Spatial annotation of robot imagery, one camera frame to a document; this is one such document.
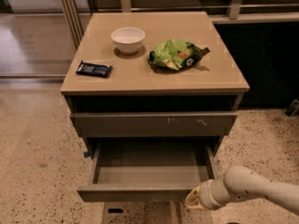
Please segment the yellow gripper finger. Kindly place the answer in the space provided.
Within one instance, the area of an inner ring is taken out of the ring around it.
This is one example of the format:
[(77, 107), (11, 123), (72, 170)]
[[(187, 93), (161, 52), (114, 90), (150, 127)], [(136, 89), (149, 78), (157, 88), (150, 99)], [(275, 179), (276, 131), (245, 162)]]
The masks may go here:
[(186, 197), (185, 204), (190, 209), (203, 210), (199, 200), (200, 187), (195, 187)]

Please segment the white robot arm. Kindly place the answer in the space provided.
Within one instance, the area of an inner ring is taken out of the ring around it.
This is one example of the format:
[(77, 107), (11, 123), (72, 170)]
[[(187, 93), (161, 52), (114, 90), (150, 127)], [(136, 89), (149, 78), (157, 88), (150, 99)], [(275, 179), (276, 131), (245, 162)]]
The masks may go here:
[(270, 180), (247, 167), (231, 166), (223, 177), (209, 179), (186, 197), (188, 208), (218, 210), (227, 203), (265, 199), (299, 215), (299, 186)]

